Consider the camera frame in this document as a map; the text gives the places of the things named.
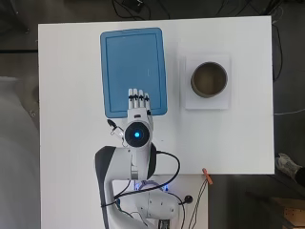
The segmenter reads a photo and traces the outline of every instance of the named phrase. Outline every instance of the blue tray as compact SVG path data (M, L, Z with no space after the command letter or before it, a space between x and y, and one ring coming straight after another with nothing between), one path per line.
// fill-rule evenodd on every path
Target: blue tray
M128 89L141 89L151 98L152 115L167 112L162 31L148 28L101 34L102 78L108 118L126 117Z

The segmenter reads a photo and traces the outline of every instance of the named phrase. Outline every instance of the black cable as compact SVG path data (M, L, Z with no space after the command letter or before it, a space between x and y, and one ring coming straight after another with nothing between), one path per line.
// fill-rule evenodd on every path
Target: black cable
M119 211L122 212L122 213L125 213L127 216L133 218L132 214L130 214L130 213L128 213L128 212L125 212L125 211L123 211L122 209L119 210Z
M130 180L130 181L128 182L126 188L123 189L118 195L121 195L122 193L124 193L124 192L128 189L128 187L131 185L131 182L132 182L132 181ZM115 201L115 202L112 202L112 203L104 204L104 205L102 205L102 207L111 206L111 205L113 205L113 204L115 204L115 203L116 203L116 201Z
M280 52L280 67L279 67L277 77L274 76L274 82L276 82L276 80L280 77L280 74L282 73L284 60L283 60L283 50L282 50L282 44L281 44L280 35L279 35L279 29L278 29L278 26L276 26L276 25L273 25L273 27L275 27L276 32L277 32L278 47L279 47L279 52Z
M183 201L181 200L181 198L173 193L168 193L174 197L176 197L177 199L179 199L180 201L180 204L182 206L182 210L183 210L183 219L182 219L182 224L181 224L181 229L183 229L183 226L184 226L184 221L185 221L185 208L184 208L184 205L183 205Z
M222 0L221 7L219 8L219 10L218 10L218 12L216 13L215 16L217 16L217 15L222 11L222 9L224 8L224 6L226 5L225 2L226 2L225 0Z
M0 50L0 54L27 54L38 53L38 50Z
M134 213L137 213L141 217L142 222L145 224L145 226L148 226L147 223L143 220L143 218L142 218L142 216L139 212L131 212L131 215L134 214Z
M169 181L167 181L167 182L165 182L163 184L160 184L160 185L154 186L152 188L148 188L148 189L142 189L142 190L137 190L137 191L132 191L132 192L124 193L124 194L121 194L121 195L116 195L114 197L114 199L122 198L122 197L133 195L133 194L145 193L145 192L149 192L151 190L162 188L163 186L168 185L169 183L171 183L178 176L178 174L180 172L180 161L179 161L178 157L176 157L176 156L174 156L172 154L169 154L169 153L161 152L161 151L157 151L156 153L158 155L171 156L171 157L176 159L176 161L178 163L178 168L177 168L177 171L175 172L175 174L173 175L173 177Z
M168 10L166 10L166 8L162 4L162 2L160 0L156 0L156 1L159 3L159 5L162 8L162 10L168 15L169 19L171 19L170 13L168 12Z
M194 215L194 224L193 224L193 227L192 229L194 229L194 227L196 226L197 224L197 213L198 213L198 208L199 208L199 203L200 203L200 200L201 200L201 197L202 197L202 194L204 193L204 190L206 189L206 186L208 184L208 180L206 181L205 185L204 185L204 188L200 194L200 197L198 198L198 201L197 201L197 207L196 207L196 213Z
M251 4L251 1L249 1L249 6L250 6L258 15L260 15L260 12Z
M128 187L131 185L131 180L128 182L128 184L127 184L127 186L126 186L126 188L125 189L123 189L118 195L121 195L122 193L124 193L127 189L128 189Z
M112 203L102 204L102 208L103 208L103 207L108 207L108 206L114 205L115 203L116 203L116 201L114 201L114 202L112 202Z
M249 0L249 1L246 3L246 5L237 13L236 16L238 16L241 12L243 12L243 11L248 7L250 1L251 1L251 0Z
M194 206L193 208L193 214L192 214L192 217L191 217L191 220L190 220L190 224L189 224L189 229L191 228L191 224L192 224L192 221L193 221L193 216L195 216L195 222L194 222L194 225L192 227L192 229L194 228L194 226L196 225L197 223L197 212L198 212L198 206L199 206L199 202L200 202L200 199L201 199L201 196L206 188L206 185L208 183L208 180L205 179L200 187L200 190L199 190L199 194L198 194L198 199L197 199L197 203L196 205Z
M118 13L118 11L117 11L117 9L116 9L114 3L116 3L116 4L119 5L121 8L123 8L130 16L122 16L122 15L120 15L120 14ZM113 6L113 8L114 8L115 14L116 14L118 17L120 17L120 18L123 18L123 19L130 19L130 18L133 18L133 20L135 20L135 21L136 21L136 19L144 20L143 17L133 15L133 14L128 10L127 7L125 7L124 5L122 5L121 3L119 3L117 0L112 0L112 6Z
M148 10L148 12L149 12L149 20L151 20L152 19L152 12L151 12L151 8L147 5L147 4L145 4L145 3L143 3L143 5L144 5L144 7L146 7L147 8L147 10Z

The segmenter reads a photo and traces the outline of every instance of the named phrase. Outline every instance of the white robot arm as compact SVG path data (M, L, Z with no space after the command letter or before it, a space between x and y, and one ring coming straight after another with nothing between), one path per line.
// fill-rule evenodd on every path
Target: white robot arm
M152 144L153 119L148 94L129 89L128 123L125 131L113 126L127 147L105 146L95 155L95 169L99 184L103 219L106 229L151 229L120 212L115 206L113 180L147 180L155 169L156 149Z

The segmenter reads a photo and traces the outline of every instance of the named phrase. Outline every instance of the cable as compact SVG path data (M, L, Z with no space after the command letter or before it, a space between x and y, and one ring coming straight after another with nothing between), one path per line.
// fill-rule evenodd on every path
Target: cable
M127 186L126 186L126 188L125 189L123 189L118 195L121 195L122 193L124 193L127 189L128 189L128 187L131 185L131 180L128 182L128 184L127 184Z
M282 43L280 41L279 29L278 29L278 26L276 26L276 25L273 25L273 27L275 27L275 29L277 31L278 47L279 47L279 52L280 52L280 67L279 67L277 77L274 76L274 82L276 82L276 80L280 77L280 74L282 73L284 60L283 60L283 50L282 50Z
M246 7L248 7L248 5L250 4L250 1L251 1L251 0L249 0L249 1L246 3L246 5L237 13L236 16L238 16L241 12L243 12L243 11L246 9Z
M200 190L199 190L199 195L198 195L198 199L197 199L197 203L196 205L194 206L193 208L193 214L192 214L192 217L191 217L191 220L190 220L190 224L189 224L189 229L191 228L191 224L192 224L192 221L193 221L193 216L195 216L195 220L194 220L194 224L193 224L193 227L192 229L195 227L196 223L197 223L197 212L198 212L198 206L199 206L199 202L200 202L200 199L201 199L201 196L206 188L206 185L208 183L208 180L205 179L200 187Z
M217 15L222 11L222 9L224 8L224 6L227 5L228 2L229 2L229 0L227 0L227 1L222 0L221 6L220 6L220 8L219 8L219 10L218 10L218 12L216 13L215 16L217 16Z
M128 189L128 187L131 185L131 182L132 182L132 181L130 180L130 181L128 182L126 188L123 189L118 195L121 195L122 193L124 193L124 192ZM115 203L117 203L117 201L112 202L112 203L108 203L108 204L104 204L104 205L102 205L102 207L108 207L108 206L111 206L111 205L113 205L113 204L115 204Z
M280 16L278 17L278 19L277 20L275 20L275 21L273 21L273 24L275 24L276 22L278 22L280 19L282 19L282 17L283 17L283 15L284 15L284 9L282 8L282 7L278 7L277 9L276 9L276 12L275 12L275 15L277 14L277 10L281 10L281 14L280 14Z
M151 8L147 5L147 4L145 4L145 3L143 3L143 5L144 5L144 7L146 7L147 8L147 10L149 11L149 20L151 20L152 19L152 12L151 12Z
M170 13L168 12L168 10L166 10L166 8L162 4L162 2L160 0L156 0L156 1L159 3L159 5L162 8L162 10L168 15L169 19L171 19Z
M102 204L102 208L103 207L108 207L108 206L111 206L111 205L114 205L116 203L116 201L112 202L112 203L107 203L107 204Z
M259 11L251 4L251 1L249 1L249 6L250 6L258 15L260 15Z
M143 218L142 218L142 216L139 212L131 212L131 215L134 214L134 213L137 213L141 217L142 222L145 224L145 226L148 226L147 223L143 220Z
M116 7L115 7L115 4L116 3L117 5L119 5L121 8L123 8L130 16L122 16L118 13ZM120 17L120 18L123 18L123 19L130 19L130 18L133 18L134 21L136 21L136 19L140 19L140 20L144 20L143 17L140 17L140 16L135 16L133 15L127 7L125 7L124 5L122 5L121 3L119 3L117 0L112 0L112 6L114 8L114 11L115 11L115 14Z
M183 210L183 219L182 219L182 224L181 224L181 229L183 229L183 226L184 226L184 221L185 221L185 208L184 208L184 204L183 204L183 201L181 200L181 198L173 193L168 193L174 197L176 197L177 199L179 199L180 201L180 204L182 206L182 210Z
M304 112L304 111L305 111L305 109L302 109L302 110L298 110L298 111L295 111L295 112L274 113L274 115L293 115L293 114L301 113L301 112Z
M168 185L169 183L171 183L171 182L178 176L178 174L179 174L179 172L180 172L180 161L179 161L178 157L176 157L176 156L174 156L174 155L172 155L172 154L169 154L169 153L161 152L161 151L157 151L156 153L157 153L158 155L167 155L167 156L171 156L171 157L173 157L173 158L176 159L176 161L177 161L177 163L178 163L178 168L177 168L177 171L175 172L175 174L173 175L173 177L172 177L169 181L167 181L167 182L165 182L165 183L163 183L163 184L160 184L160 185L158 185L158 186L154 186L154 187L152 187L152 188L143 189L143 190L132 191L132 192L124 193L124 194L121 194L121 195L116 195L116 196L114 197L114 199L122 198L122 197L129 196L129 195L133 195L133 194L145 193L145 192L149 192L149 191L151 191L151 190L155 190L155 189L162 188L163 186Z
M132 214L130 214L130 213L128 213L128 212L125 212L125 211L123 211L122 209L119 210L119 211L122 212L122 213L125 213L125 214L128 215L129 217L133 218Z

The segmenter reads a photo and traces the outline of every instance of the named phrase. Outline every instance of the robot finger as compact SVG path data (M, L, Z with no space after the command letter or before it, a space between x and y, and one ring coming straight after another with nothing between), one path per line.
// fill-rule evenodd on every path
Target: robot finger
M139 96L137 94L137 89L133 89L133 107L139 107Z
M133 89L128 90L128 109L133 108Z
M151 101L150 101L150 96L149 94L145 94L145 107L147 110L147 115L151 115Z
M139 103L140 108L144 108L144 94L142 90L139 90Z

